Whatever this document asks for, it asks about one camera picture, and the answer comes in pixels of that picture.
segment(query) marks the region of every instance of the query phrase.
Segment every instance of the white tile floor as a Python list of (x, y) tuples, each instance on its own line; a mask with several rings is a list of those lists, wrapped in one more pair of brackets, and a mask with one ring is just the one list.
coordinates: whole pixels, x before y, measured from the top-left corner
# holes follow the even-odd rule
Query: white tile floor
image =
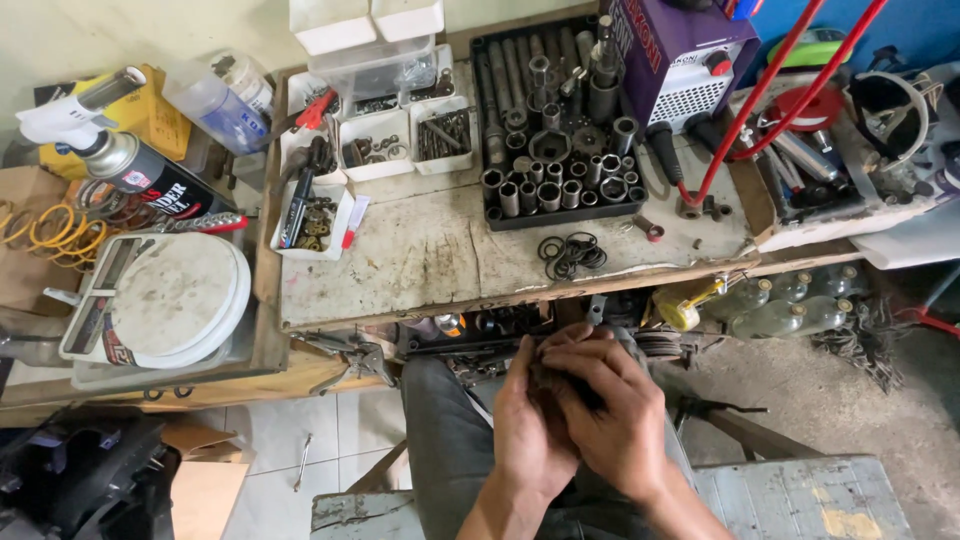
[[(251, 468), (223, 540), (306, 540), (313, 498), (347, 490), (406, 438), (399, 390), (258, 402), (192, 413), (204, 424), (236, 431)], [(294, 483), (307, 433), (313, 442), (299, 493)], [(410, 467), (400, 474), (410, 489)]]

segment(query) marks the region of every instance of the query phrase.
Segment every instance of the red knob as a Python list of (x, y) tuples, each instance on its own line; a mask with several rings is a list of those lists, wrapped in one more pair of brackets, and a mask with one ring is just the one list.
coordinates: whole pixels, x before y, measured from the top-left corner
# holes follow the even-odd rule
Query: red knob
[(709, 70), (710, 75), (719, 77), (730, 71), (730, 68), (733, 67), (733, 61), (730, 60), (727, 51), (713, 51), (707, 55), (704, 65)]

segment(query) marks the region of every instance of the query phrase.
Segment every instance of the white wall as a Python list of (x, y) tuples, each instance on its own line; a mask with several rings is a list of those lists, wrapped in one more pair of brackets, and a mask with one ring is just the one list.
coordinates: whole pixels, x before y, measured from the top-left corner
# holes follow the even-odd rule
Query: white wall
[[(340, 0), (356, 2), (367, 0)], [(457, 32), (589, 0), (445, 0)], [(0, 130), (33, 106), (33, 88), (127, 63), (163, 66), (226, 47), (268, 70), (306, 61), (287, 0), (0, 0)]]

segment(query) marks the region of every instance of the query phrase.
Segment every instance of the red cable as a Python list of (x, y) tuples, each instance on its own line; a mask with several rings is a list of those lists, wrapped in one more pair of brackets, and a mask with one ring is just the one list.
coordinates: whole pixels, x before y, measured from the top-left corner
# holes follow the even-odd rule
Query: red cable
[[(806, 105), (813, 99), (814, 96), (820, 91), (820, 89), (827, 83), (830, 77), (833, 76), (833, 72), (836, 71), (843, 59), (850, 53), (853, 49), (856, 42), (863, 36), (863, 33), (867, 30), (867, 27), (873, 22), (874, 18), (877, 16), (879, 11), (886, 4), (887, 0), (874, 0), (867, 10), (860, 16), (860, 19), (857, 21), (856, 25), (853, 27), (850, 35), (844, 39), (843, 44), (841, 44), (840, 49), (837, 51), (833, 58), (830, 59), (830, 62), (824, 67), (820, 72), (820, 75), (814, 81), (813, 85), (807, 90), (804, 94), (804, 97), (797, 103), (797, 105), (791, 110), (780, 122), (780, 124), (770, 133), (767, 134), (759, 143), (753, 147), (739, 152), (733, 155), (735, 160), (742, 160), (748, 158), (757, 152), (763, 150), (767, 145), (770, 144), (774, 138), (786, 130), (790, 123), (795, 119), (800, 112), (806, 107)], [(801, 17), (797, 20), (797, 23), (790, 30), (790, 34), (783, 40), (783, 44), (780, 46), (780, 50), (774, 56), (770, 66), (763, 73), (763, 77), (760, 78), (760, 81), (757, 83), (754, 90), (751, 92), (750, 96), (747, 98), (746, 103), (743, 108), (740, 110), (740, 113), (731, 123), (730, 127), (727, 130), (727, 134), (724, 136), (723, 142), (720, 145), (720, 148), (717, 149), (717, 152), (713, 155), (713, 160), (710, 162), (710, 166), (707, 169), (707, 174), (704, 176), (703, 183), (700, 186), (700, 190), (697, 192), (697, 197), (694, 199), (690, 196), (689, 192), (686, 190), (684, 183), (678, 185), (680, 190), (680, 195), (684, 201), (693, 206), (700, 206), (703, 204), (704, 199), (707, 197), (710, 184), (713, 182), (713, 177), (716, 175), (717, 170), (720, 168), (720, 163), (723, 161), (723, 157), (727, 155), (727, 152), (733, 146), (733, 141), (736, 139), (737, 134), (740, 132), (740, 128), (746, 123), (747, 118), (753, 111), (756, 103), (759, 101), (760, 97), (766, 91), (767, 86), (773, 81), (773, 78), (780, 71), (786, 56), (790, 53), (793, 47), (796, 45), (797, 40), (800, 38), (800, 35), (806, 31), (806, 28), (810, 25), (810, 22), (813, 19), (814, 14), (817, 10), (823, 5), (824, 0), (811, 0), (807, 4), (806, 9), (801, 14)]]
[(820, 90), (829, 82), (830, 77), (833, 76), (833, 73), (840, 67), (840, 64), (844, 62), (844, 59), (856, 45), (860, 37), (863, 36), (863, 33), (867, 31), (867, 27), (870, 26), (870, 23), (874, 20), (874, 17), (880, 12), (883, 8), (883, 5), (887, 3), (887, 0), (874, 0), (867, 8), (862, 15), (860, 15), (860, 20), (856, 21), (856, 25), (853, 26), (850, 35), (844, 39), (840, 48), (837, 49), (837, 52), (833, 55), (827, 65), (824, 66), (824, 69), (820, 72), (817, 78), (813, 81), (813, 84), (806, 90), (804, 96), (797, 102), (797, 105), (794, 106), (783, 119), (780, 120), (780, 123), (773, 129), (770, 130), (767, 135), (760, 140), (754, 146), (742, 151), (733, 154), (735, 160), (744, 160), (755, 155), (757, 152), (760, 152), (766, 148), (775, 138), (777, 138), (781, 133), (786, 131), (790, 124), (793, 123), (794, 119), (800, 115), (800, 113), (806, 108), (807, 105), (813, 98), (820, 93)]
[(790, 33), (783, 39), (780, 50), (777, 51), (767, 70), (763, 72), (763, 76), (760, 77), (760, 80), (756, 83), (754, 91), (747, 97), (746, 103), (743, 104), (743, 108), (740, 109), (730, 128), (727, 129), (727, 134), (724, 135), (723, 142), (720, 143), (720, 148), (713, 154), (713, 160), (710, 162), (710, 167), (707, 169), (703, 183), (700, 184), (697, 198), (694, 199), (690, 197), (683, 182), (677, 184), (677, 188), (680, 190), (680, 196), (683, 197), (688, 205), (699, 207), (704, 203), (704, 199), (707, 197), (707, 192), (710, 189), (710, 184), (713, 182), (713, 176), (717, 174), (720, 163), (723, 161), (724, 156), (727, 155), (727, 152), (730, 151), (730, 147), (733, 146), (733, 140), (736, 139), (737, 134), (739, 134), (740, 126), (747, 123), (747, 118), (750, 116), (754, 107), (756, 107), (756, 103), (767, 90), (767, 86), (773, 81), (777, 72), (780, 71), (780, 67), (783, 65), (783, 62), (786, 61), (786, 57), (790, 54), (794, 45), (800, 40), (800, 36), (806, 32), (806, 27), (810, 26), (810, 23), (813, 22), (814, 15), (816, 15), (817, 11), (824, 5), (824, 2), (826, 2), (826, 0), (810, 0), (810, 3), (804, 8), (804, 12), (801, 13), (800, 18), (797, 19), (793, 28), (790, 29)]

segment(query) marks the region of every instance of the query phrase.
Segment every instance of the purple welding machine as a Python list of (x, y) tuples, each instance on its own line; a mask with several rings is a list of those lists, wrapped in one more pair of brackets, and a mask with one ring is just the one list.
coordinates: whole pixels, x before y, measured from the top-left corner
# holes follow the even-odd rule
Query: purple welding machine
[(715, 4), (685, 12), (662, 0), (611, 0), (607, 13), (636, 119), (669, 122), (674, 134), (723, 108), (760, 47), (749, 20), (730, 21)]

